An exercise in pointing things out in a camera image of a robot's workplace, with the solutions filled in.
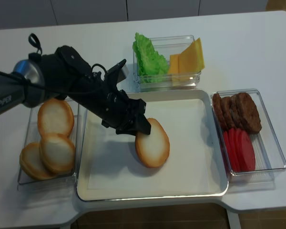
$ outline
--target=black strap loop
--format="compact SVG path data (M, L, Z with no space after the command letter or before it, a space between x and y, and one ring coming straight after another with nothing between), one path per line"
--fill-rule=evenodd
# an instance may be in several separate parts
M29 43L31 44L31 46L33 46L37 49L37 53L38 53L38 51L40 51L40 55L42 55L42 48L41 48L40 41L34 33L31 33L29 35Z

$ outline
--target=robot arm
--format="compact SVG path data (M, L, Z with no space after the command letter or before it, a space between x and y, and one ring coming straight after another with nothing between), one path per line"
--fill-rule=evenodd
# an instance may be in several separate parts
M38 38L31 34L30 43L32 38L33 46L41 50ZM102 80L101 73L93 73L72 47L62 46L50 55L31 53L28 60L16 64L9 78L0 76L0 114L21 103L35 107L54 97L69 96L99 116L103 126L116 129L117 134L135 135L139 131L149 135L146 103L128 98L116 87L124 78L125 63L122 60L106 71Z

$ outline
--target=table leg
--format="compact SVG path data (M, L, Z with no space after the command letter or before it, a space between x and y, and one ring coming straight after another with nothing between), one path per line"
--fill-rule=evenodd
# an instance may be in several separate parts
M241 229L238 214L227 211L230 229Z

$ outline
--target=tomato slice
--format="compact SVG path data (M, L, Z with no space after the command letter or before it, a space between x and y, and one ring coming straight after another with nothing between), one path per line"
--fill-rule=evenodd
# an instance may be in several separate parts
M238 153L244 166L244 171L255 170L255 154L249 135L241 131L238 135Z
M236 129L235 130L235 133L234 133L234 146L235 146L235 153L236 153L236 158L238 160L238 164L239 164L239 167L240 167L240 170L241 171L245 171L246 168L244 166L244 163L243 163L243 160L242 158L240 157L240 152L239 152L239 142L238 142L238 136L239 134L242 132L241 129Z
M225 140L225 146L227 148L227 152L229 155L231 167L232 167L233 171L239 172L240 167L239 167L238 160L237 160L237 157L235 154L234 143L231 145L230 134L228 134L227 131L224 132L224 140Z

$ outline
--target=black cable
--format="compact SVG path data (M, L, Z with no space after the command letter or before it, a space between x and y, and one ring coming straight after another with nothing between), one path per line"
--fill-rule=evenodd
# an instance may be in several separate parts
M106 69L104 68L104 66L101 65L101 64L99 64L99 63L95 63L94 65L92 65L92 67L91 67L91 72L93 72L93 68L94 68L95 66L98 66L98 67L102 68L102 69L104 70L105 74L107 73L107 71L106 71Z
M10 78L12 80L18 81L19 83L23 83L22 79L20 79L19 77L14 76L14 75L3 73L3 72L0 72L0 75L8 77L8 78Z
M17 76L14 76L12 74L7 74L7 73L4 73L4 72L0 72L0 75L1 76L5 76L5 77L8 77L12 80L15 80L19 83L21 83L22 85L26 84L28 86L31 86L31 87L35 87L35 88L38 88L38 89L42 89L42 90L45 90L45 91L48 91L48 92L52 92L52 93L57 93L57 94L65 94L65 95L85 95L85 94L93 94L99 90L101 90L101 88L98 88L96 90L93 90L93 91L90 91L90 92L60 92L60 91L55 91L55 90L52 90L50 88L47 88L47 87L44 87L44 86L39 86L37 84L34 84L34 83L31 83L29 80L25 79L24 77L22 79L20 79L19 77Z

